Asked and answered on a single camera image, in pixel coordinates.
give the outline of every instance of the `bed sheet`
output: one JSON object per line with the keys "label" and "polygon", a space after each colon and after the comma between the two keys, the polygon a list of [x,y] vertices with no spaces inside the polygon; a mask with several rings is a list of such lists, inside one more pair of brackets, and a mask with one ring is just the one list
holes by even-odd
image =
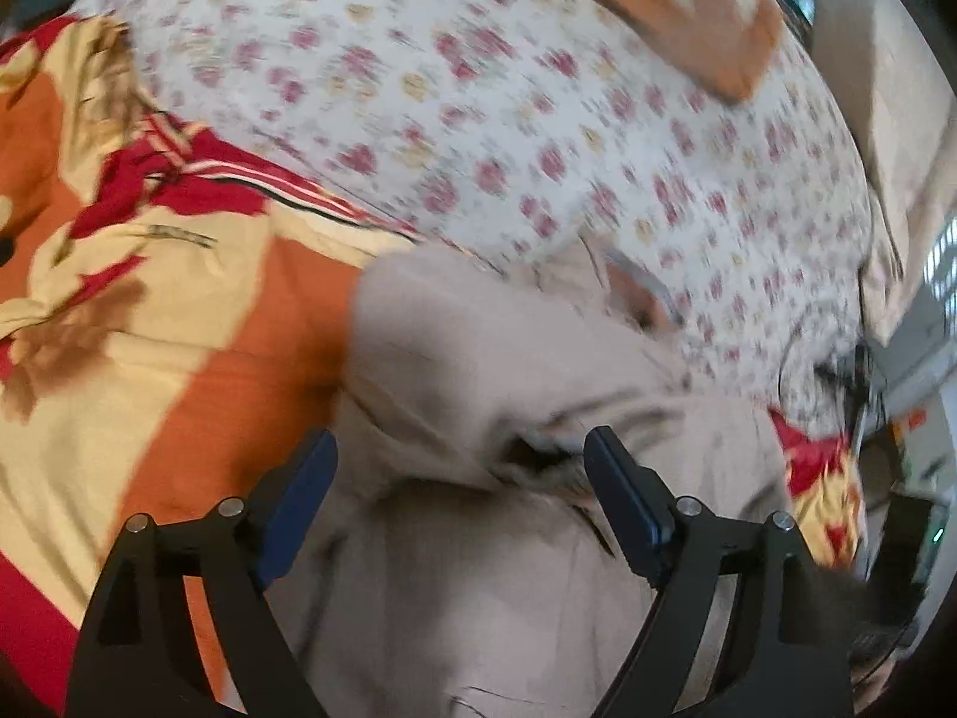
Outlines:
{"label": "bed sheet", "polygon": [[592,0],[81,0],[132,25],[157,98],[498,261],[583,221],[672,290],[683,354],[811,436],[812,365],[858,335],[870,208],[790,34],[734,107]]}

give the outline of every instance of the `screw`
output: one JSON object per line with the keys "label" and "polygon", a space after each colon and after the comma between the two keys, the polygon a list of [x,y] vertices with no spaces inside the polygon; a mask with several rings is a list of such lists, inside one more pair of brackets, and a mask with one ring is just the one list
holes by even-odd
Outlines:
{"label": "screw", "polygon": [[702,512],[702,504],[694,497],[678,497],[678,512],[683,516],[697,516]]}
{"label": "screw", "polygon": [[141,532],[150,525],[150,516],[145,513],[137,513],[126,519],[126,531]]}
{"label": "screw", "polygon": [[783,510],[778,510],[772,515],[772,521],[774,521],[774,525],[781,531],[791,531],[794,528],[794,519],[791,517],[791,514]]}
{"label": "screw", "polygon": [[223,518],[232,518],[233,516],[239,515],[239,513],[243,511],[244,507],[245,504],[243,504],[243,501],[240,498],[230,497],[225,498],[225,500],[219,503],[217,510],[219,511],[219,515],[221,515]]}

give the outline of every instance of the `beige curtain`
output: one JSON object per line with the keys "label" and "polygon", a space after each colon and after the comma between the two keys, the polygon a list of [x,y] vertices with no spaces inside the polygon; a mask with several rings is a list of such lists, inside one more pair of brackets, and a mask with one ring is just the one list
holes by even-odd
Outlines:
{"label": "beige curtain", "polygon": [[957,104],[900,0],[818,0],[812,40],[872,188],[861,291],[867,326],[887,344],[954,209]]}

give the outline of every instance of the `silver bolt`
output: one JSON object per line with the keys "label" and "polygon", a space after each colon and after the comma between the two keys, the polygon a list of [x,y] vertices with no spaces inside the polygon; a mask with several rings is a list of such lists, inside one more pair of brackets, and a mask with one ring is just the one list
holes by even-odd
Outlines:
{"label": "silver bolt", "polygon": [[150,516],[145,513],[137,513],[126,519],[126,531],[141,532],[150,525]]}
{"label": "silver bolt", "polygon": [[219,511],[219,515],[221,515],[223,518],[232,518],[233,516],[239,515],[239,513],[243,511],[244,507],[245,504],[243,504],[243,501],[240,498],[230,497],[219,503],[217,510]]}
{"label": "silver bolt", "polygon": [[702,504],[694,497],[678,497],[678,512],[683,516],[697,516],[702,512]]}
{"label": "silver bolt", "polygon": [[781,531],[791,531],[794,528],[794,519],[791,517],[791,514],[783,510],[778,510],[772,515],[772,521],[774,521],[774,525]]}

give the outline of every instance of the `black wire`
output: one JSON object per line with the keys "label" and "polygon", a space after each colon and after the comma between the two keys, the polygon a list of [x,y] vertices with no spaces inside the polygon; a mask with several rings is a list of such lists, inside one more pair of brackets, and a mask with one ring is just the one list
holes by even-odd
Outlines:
{"label": "black wire", "polygon": [[901,640],[903,640],[903,636],[907,634],[907,629],[908,629],[907,626],[904,626],[903,629],[901,629],[901,632],[898,633],[896,638],[894,638],[894,642],[890,646],[890,648],[887,649],[887,652],[877,660],[877,663],[868,670],[867,674],[864,675],[864,677],[859,678],[858,681],[854,683],[853,690],[855,692],[858,691],[858,688],[861,688],[862,686],[866,686],[869,679],[873,678],[874,674],[877,674],[877,671],[881,667],[883,667],[884,664],[887,664],[887,659],[890,659],[891,656],[894,654],[894,651],[896,651],[898,644],[901,642]]}

